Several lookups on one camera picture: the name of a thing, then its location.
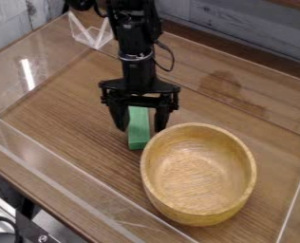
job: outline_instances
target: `green block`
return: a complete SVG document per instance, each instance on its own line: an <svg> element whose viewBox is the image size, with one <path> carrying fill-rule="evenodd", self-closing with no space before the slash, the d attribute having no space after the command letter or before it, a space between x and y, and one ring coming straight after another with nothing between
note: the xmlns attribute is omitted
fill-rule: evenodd
<svg viewBox="0 0 300 243"><path fill-rule="evenodd" d="M129 148L141 150L150 141L149 109L130 106Z"/></svg>

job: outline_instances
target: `wooden table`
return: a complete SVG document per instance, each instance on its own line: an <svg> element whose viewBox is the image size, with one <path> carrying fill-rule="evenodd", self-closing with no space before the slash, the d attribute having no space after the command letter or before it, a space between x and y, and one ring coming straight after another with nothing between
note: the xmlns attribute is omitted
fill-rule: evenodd
<svg viewBox="0 0 300 243"><path fill-rule="evenodd" d="M65 23L52 25L62 29ZM0 175L90 242L132 241L96 216L96 210L110 203L100 201L96 178L199 242L276 242L300 182L300 79L173 35L162 40L176 51L177 66L172 74L161 74L184 86L183 107L169 126L219 125L244 140L257 159L259 184L240 214L217 226L191 228L154 209L142 190L141 152L129 151L128 136L114 128L108 107L100 103L97 83L122 75L121 63L92 49L0 116L66 162L26 139L11 140L7 135L9 146L25 161L14 163L0 152ZM104 51L114 54L116 43ZM168 62L158 54L160 61ZM50 55L64 54L54 50ZM126 214L118 214L118 221L132 220L122 223L129 226L134 219ZM300 242L300 212L291 219L284 242L293 238ZM161 242L153 229L133 231L145 231L149 242Z"/></svg>

